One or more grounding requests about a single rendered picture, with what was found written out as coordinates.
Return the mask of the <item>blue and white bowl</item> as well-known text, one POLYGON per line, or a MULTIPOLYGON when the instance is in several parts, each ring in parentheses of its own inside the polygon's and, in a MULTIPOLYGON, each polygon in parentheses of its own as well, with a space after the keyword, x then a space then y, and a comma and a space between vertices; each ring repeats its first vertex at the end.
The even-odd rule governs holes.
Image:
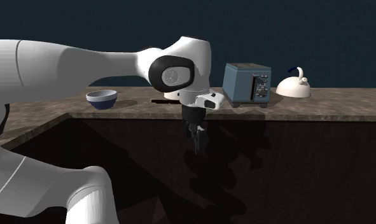
POLYGON ((86 94, 86 100, 95 109, 112 108, 117 100, 117 91, 115 90, 96 90, 86 94))

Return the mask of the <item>blue toaster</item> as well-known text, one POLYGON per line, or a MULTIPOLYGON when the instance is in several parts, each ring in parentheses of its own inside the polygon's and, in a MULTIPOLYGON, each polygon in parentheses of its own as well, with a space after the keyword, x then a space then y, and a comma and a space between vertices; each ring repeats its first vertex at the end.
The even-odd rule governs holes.
POLYGON ((227 63, 223 92, 231 107, 258 104, 266 108, 270 102, 271 68, 254 63, 227 63))

